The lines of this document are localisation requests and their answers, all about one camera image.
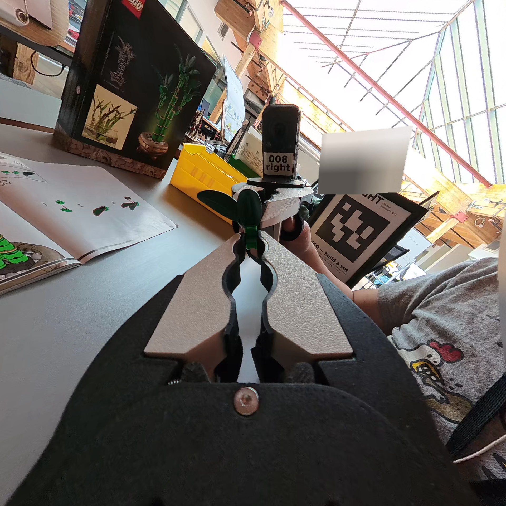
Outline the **green storage bin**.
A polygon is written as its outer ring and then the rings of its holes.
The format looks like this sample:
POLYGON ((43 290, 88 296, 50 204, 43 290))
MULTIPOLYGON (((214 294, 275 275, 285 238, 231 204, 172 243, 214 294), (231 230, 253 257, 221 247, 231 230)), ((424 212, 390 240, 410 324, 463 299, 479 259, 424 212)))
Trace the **green storage bin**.
POLYGON ((243 174, 248 179, 250 178, 262 178, 263 176, 258 175, 254 170, 252 170, 248 165, 246 165, 243 161, 237 159, 235 155, 231 155, 228 163, 234 167, 238 172, 243 174))

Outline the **black lego set box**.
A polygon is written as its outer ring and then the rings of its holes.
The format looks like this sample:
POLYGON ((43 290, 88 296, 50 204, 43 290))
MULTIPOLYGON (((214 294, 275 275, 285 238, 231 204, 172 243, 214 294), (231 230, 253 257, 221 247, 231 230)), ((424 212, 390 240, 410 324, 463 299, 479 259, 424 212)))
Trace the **black lego set box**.
POLYGON ((55 143, 163 179, 215 70, 159 1, 88 1, 55 143))

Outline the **white illustrated poster board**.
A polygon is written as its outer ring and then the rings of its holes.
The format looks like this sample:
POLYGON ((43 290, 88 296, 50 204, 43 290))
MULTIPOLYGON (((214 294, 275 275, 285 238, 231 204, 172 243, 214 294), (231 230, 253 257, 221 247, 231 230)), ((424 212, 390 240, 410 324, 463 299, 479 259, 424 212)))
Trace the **white illustrated poster board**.
POLYGON ((223 69, 226 77, 226 97, 221 118, 221 134, 223 142, 229 144, 244 122, 244 92, 240 78, 225 56, 223 69))

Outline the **black framed marker sign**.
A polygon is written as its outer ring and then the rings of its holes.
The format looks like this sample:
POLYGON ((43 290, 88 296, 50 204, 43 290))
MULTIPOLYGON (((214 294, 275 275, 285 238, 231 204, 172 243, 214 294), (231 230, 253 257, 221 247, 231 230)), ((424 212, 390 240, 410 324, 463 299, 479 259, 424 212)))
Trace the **black framed marker sign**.
POLYGON ((324 265, 352 288, 427 212, 399 193, 327 194, 309 217, 311 239, 324 265))

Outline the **person's torso in grey shirt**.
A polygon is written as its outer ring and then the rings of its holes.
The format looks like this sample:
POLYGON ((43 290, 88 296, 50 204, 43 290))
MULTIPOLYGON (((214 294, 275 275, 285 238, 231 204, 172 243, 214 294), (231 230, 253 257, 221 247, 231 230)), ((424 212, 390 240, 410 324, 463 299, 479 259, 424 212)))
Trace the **person's torso in grey shirt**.
POLYGON ((380 287, 389 341, 419 388, 443 443, 505 373, 497 259, 380 287))

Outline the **person's right hand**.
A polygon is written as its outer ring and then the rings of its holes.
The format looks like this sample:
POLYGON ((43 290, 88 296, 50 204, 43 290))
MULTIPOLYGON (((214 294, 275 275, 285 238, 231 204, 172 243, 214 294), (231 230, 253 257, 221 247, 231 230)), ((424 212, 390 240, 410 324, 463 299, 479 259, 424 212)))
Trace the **person's right hand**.
POLYGON ((343 282, 339 281, 326 267, 321 260, 314 244, 311 241, 311 231, 309 225, 303 221, 303 228, 297 238, 291 241, 281 240, 281 244, 300 260, 311 267, 315 272, 325 275, 341 292, 348 298, 354 300, 353 291, 343 282))

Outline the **yellow storage bin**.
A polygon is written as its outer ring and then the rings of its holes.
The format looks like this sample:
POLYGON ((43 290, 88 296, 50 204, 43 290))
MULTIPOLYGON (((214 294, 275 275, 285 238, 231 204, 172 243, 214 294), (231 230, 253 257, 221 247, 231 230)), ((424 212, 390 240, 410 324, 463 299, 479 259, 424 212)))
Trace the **yellow storage bin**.
POLYGON ((246 181, 246 176, 217 154, 209 153, 204 145, 184 143, 170 183, 200 203, 200 191, 212 189, 231 195, 233 185, 246 181))

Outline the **white printed carton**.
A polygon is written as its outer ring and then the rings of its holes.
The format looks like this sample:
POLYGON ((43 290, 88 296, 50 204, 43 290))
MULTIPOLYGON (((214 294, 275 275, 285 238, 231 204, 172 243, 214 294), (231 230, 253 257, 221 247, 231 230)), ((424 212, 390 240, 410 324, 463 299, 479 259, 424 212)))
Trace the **white printed carton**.
POLYGON ((258 175, 262 172, 262 135, 251 125, 244 121, 241 128, 229 143, 224 160, 228 162, 231 155, 248 165, 258 175))

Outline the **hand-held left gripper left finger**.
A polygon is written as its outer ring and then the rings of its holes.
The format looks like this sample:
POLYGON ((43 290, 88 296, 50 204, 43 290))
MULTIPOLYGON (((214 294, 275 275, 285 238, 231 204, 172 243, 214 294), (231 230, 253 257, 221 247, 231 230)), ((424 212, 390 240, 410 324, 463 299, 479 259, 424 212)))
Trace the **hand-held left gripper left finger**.
POLYGON ((198 362, 209 377, 238 377, 242 342, 232 293, 243 260, 244 239, 237 233, 187 270, 145 355, 198 362))

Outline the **lego instruction booklet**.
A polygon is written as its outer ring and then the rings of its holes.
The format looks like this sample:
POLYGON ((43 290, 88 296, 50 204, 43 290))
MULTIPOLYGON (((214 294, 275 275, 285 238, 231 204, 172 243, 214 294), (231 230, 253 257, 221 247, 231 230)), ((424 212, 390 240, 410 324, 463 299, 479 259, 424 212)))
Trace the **lego instruction booklet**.
POLYGON ((1 294, 176 227, 104 168, 1 153, 1 294))

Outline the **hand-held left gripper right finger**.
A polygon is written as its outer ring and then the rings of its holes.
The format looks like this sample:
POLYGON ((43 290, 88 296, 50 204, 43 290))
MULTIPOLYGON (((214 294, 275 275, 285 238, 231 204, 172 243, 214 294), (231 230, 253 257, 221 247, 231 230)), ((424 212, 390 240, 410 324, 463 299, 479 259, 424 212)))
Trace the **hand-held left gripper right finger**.
POLYGON ((348 359, 353 349, 317 273, 260 231, 258 263, 267 291, 256 339, 259 377, 282 377, 295 364, 348 359))

